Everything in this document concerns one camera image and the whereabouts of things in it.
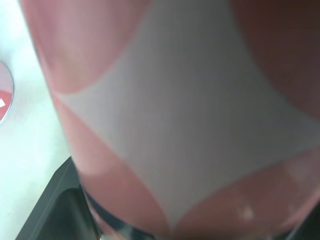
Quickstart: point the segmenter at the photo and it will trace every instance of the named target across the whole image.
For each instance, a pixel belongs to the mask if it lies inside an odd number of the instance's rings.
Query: white surface
[[[70,152],[14,0],[0,0],[0,60],[15,87],[0,123],[0,240],[14,240]]]

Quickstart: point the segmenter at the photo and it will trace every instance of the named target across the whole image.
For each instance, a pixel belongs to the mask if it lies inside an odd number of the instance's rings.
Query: black object
[[[99,232],[81,188],[60,194],[36,240],[97,240]]]
[[[70,157],[53,174],[16,240],[99,239],[99,230],[79,186]]]
[[[320,240],[320,202],[286,240]]]

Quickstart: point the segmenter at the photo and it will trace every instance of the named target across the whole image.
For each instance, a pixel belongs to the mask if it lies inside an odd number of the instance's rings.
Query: pink and white cup
[[[275,236],[319,201],[318,1],[21,5],[106,234],[108,213],[165,239]]]

